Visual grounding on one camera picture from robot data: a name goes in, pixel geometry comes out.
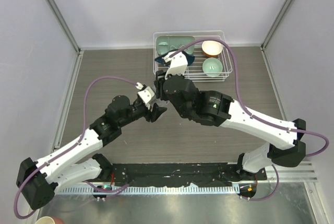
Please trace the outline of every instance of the dish rack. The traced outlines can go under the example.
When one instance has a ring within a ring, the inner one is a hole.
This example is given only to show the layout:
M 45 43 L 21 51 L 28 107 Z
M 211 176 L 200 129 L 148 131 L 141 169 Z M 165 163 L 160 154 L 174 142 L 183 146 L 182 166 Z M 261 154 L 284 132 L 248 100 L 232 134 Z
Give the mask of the dish rack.
M 206 39 L 206 38 L 217 38 L 225 41 L 225 36 L 222 31 L 184 31 L 184 32 L 156 32 L 153 35 L 153 45 L 154 45 L 154 55 L 153 55 L 153 73 L 156 74 L 157 71 L 163 70 L 166 71 L 168 69 L 167 66 L 159 64 L 154 61 L 156 57 L 158 57 L 157 49 L 156 49 L 156 40 L 159 36 L 193 36 L 197 39 Z M 187 70 L 184 76 L 187 79 L 191 79 L 193 82 L 217 82 L 217 81 L 225 81 L 225 79 L 232 73 L 233 67 L 231 62 L 230 54 L 228 53 L 226 47 L 223 46 L 223 51 L 219 54 L 218 59 L 223 64 L 223 71 L 217 77 L 207 76 L 202 69 L 203 62 L 208 58 L 204 54 L 202 50 L 202 42 L 197 43 L 195 45 L 195 49 L 193 55 L 195 56 L 195 61 L 191 66 L 187 67 Z

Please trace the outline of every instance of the gray floor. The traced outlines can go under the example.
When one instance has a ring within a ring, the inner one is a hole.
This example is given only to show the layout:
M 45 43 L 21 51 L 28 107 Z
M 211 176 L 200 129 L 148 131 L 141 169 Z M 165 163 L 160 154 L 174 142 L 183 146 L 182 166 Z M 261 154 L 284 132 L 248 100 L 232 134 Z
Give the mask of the gray floor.
M 254 110 L 280 118 L 260 48 L 234 48 L 240 70 L 243 101 Z M 92 80 L 104 75 L 122 76 L 152 85 L 153 50 L 85 51 L 77 79 L 62 146 L 82 130 L 84 93 Z M 217 90 L 235 96 L 234 73 L 225 82 L 197 82 L 200 90 Z M 137 90 L 124 82 L 103 80 L 91 90 L 87 103 L 88 124 L 104 113 L 117 95 L 136 98 Z M 251 135 L 221 127 L 201 126 L 184 120 L 169 105 L 156 123 L 144 119 L 122 129 L 123 134 L 99 150 L 111 162 L 211 162 L 236 161 L 238 155 L 256 149 L 264 142 Z
M 256 196 L 268 195 L 274 186 L 259 184 Z M 248 202 L 235 194 L 134 195 L 105 202 L 92 199 L 91 195 L 57 195 L 39 216 L 81 224 L 316 223 L 303 183 L 281 183 L 276 194 L 262 202 Z

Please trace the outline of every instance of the white wall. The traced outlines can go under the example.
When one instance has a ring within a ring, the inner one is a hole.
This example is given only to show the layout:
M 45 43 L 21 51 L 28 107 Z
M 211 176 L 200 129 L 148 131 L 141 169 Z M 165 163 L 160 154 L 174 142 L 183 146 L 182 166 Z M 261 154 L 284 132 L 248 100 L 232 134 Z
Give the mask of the white wall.
M 284 0 L 55 0 L 81 47 L 153 45 L 157 31 L 223 30 L 261 44 Z
M 13 213 L 19 165 L 50 153 L 76 54 L 45 0 L 0 8 L 0 222 L 22 223 Z
M 279 95 L 290 120 L 305 119 L 307 128 L 325 134 L 329 148 L 312 158 L 334 209 L 334 3 L 333 0 L 296 0 L 268 46 Z M 323 140 L 304 136 L 307 151 Z

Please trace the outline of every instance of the green tray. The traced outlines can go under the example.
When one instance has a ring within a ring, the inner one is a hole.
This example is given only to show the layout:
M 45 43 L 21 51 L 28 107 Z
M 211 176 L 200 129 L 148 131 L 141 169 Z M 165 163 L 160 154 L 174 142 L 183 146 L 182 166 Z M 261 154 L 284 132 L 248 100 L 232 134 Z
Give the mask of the green tray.
M 159 36 L 156 39 L 156 49 L 159 55 L 163 55 L 170 50 L 177 50 L 181 47 L 193 42 L 195 37 L 193 36 Z M 192 54 L 195 46 L 192 45 L 185 50 L 186 53 Z

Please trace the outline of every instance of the light green bowl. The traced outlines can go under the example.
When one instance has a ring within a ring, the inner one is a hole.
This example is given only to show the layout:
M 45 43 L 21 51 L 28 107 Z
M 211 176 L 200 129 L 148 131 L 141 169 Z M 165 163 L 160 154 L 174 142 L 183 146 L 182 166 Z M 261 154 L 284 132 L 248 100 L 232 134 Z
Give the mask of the light green bowl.
M 208 58 L 203 62 L 203 72 L 210 77 L 218 77 L 223 71 L 223 64 L 217 58 Z

